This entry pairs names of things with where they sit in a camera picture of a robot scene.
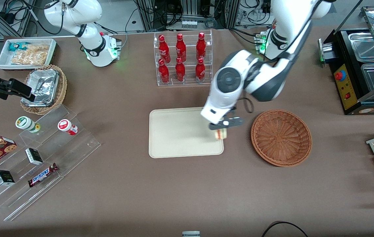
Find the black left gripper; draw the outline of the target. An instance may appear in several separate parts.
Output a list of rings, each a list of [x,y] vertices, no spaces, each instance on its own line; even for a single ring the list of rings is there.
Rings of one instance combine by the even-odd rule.
[[[208,128],[210,130],[221,130],[243,125],[244,119],[236,115],[236,110],[237,107],[233,107],[218,123],[209,123]]]

